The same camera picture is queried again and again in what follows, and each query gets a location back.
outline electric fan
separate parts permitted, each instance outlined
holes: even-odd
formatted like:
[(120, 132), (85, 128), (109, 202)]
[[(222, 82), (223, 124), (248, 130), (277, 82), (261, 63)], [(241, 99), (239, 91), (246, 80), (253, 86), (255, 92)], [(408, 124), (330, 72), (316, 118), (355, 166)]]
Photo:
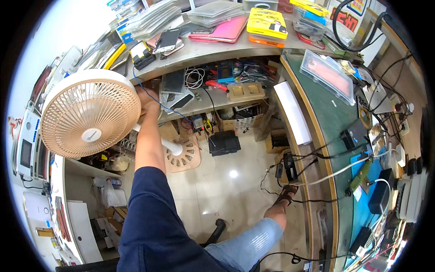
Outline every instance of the electric fan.
[[(138, 130), (140, 114), (141, 102), (128, 79), (111, 70), (83, 70), (61, 80), (47, 95), (41, 138), (55, 154), (85, 157), (115, 145), (133, 128)], [(195, 168), (201, 162), (193, 144), (196, 137), (179, 142), (162, 139), (169, 172)]]

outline person's leg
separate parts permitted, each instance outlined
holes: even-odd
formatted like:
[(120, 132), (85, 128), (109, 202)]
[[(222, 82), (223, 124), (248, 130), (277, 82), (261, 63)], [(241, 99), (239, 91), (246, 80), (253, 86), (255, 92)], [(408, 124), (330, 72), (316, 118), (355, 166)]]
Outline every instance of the person's leg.
[[(297, 188), (288, 192), (287, 196), (293, 197), (296, 191)], [(285, 209), (289, 204), (288, 199), (277, 201), (252, 228), (226, 241), (210, 244), (205, 250), (217, 260), (239, 271), (249, 271), (284, 233), (287, 221)]]

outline pink tablet case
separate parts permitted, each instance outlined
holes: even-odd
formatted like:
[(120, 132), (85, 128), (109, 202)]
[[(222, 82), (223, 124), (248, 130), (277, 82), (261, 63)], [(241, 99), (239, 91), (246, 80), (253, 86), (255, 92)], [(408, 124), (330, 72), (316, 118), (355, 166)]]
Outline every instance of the pink tablet case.
[(233, 43), (237, 40), (247, 22), (246, 17), (237, 18), (217, 26), (212, 34), (190, 34), (189, 39), (215, 43), (223, 41)]

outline sandal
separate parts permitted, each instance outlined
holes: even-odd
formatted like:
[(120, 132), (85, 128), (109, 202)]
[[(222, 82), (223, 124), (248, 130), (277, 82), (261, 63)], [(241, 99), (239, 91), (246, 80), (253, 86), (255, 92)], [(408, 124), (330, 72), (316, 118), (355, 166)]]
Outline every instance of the sandal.
[(291, 196), (288, 195), (288, 193), (293, 193), (296, 194), (296, 192), (299, 190), (299, 186), (292, 186), (292, 185), (286, 185), (283, 187), (281, 194), (278, 196), (278, 199), (275, 201), (275, 204), (277, 204), (279, 201), (283, 200), (283, 199), (287, 199), (288, 200), (288, 205), (290, 205), (292, 199)]

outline fan grille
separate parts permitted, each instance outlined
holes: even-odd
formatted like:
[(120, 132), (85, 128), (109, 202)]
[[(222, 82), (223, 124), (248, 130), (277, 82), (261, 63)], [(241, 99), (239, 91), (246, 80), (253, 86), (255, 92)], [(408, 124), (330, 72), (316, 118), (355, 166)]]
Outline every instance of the fan grille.
[[(41, 137), (53, 153), (67, 158), (85, 157), (116, 144), (129, 133), (141, 113), (139, 97), (117, 81), (87, 80), (58, 93), (41, 118)], [(98, 129), (94, 141), (82, 139)]]

